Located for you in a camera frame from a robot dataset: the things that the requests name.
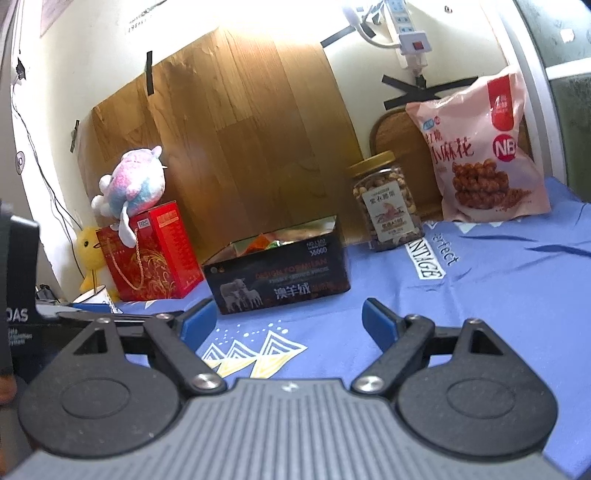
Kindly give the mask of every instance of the white and yellow triangle print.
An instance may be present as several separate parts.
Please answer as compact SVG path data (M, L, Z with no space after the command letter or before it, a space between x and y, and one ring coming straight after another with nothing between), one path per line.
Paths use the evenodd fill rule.
M251 378L271 378L283 365L307 348L306 345L292 342L269 330L260 352L255 352L242 342L234 340L227 353L223 353L212 343L202 358L210 368L217 368L217 374L222 378L253 363L255 366Z

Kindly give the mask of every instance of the red circle logo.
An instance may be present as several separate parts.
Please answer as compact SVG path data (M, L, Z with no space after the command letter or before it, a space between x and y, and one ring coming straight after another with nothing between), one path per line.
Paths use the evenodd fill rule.
M517 153L517 142L507 134L497 135L492 141L492 152L501 161L511 161Z

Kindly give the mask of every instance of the jar of cashews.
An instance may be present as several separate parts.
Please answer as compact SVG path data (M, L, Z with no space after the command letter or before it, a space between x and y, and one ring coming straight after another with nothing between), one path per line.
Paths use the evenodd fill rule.
M389 250L425 235L402 168L391 151L356 163L347 172L368 229L370 249Z

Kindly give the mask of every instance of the red gift box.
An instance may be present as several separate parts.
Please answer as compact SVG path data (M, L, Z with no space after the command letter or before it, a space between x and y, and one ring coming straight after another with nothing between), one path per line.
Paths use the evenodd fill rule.
M135 248L110 226L96 233L121 300L181 299L203 280L176 202L130 218L129 226Z

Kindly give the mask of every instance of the open box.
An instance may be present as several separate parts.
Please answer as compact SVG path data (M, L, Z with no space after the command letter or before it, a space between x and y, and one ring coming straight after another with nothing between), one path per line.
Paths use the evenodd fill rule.
M203 264L220 311L244 312L350 289L339 221L329 216L265 233L279 247L243 255L256 238L229 244Z

